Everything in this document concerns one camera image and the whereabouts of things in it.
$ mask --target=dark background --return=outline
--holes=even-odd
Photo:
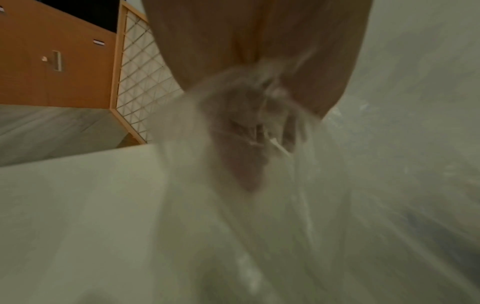
[[[38,1],[111,32],[117,32],[120,0]]]

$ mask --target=lattice panel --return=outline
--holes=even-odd
[[[183,93],[160,55],[148,24],[128,11],[116,109],[146,141],[147,118]]]

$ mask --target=wooden floor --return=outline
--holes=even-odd
[[[0,166],[114,149],[126,135],[109,110],[0,105]]]

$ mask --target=cabinet door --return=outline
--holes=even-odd
[[[35,21],[44,36],[38,49],[48,58],[45,73],[47,105],[108,108],[116,35],[30,1],[36,6]]]
[[[46,105],[46,66],[30,35],[32,0],[0,0],[0,104]]]

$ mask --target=door handle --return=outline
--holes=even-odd
[[[53,70],[57,72],[62,72],[64,69],[62,63],[62,54],[59,51],[53,52]]]

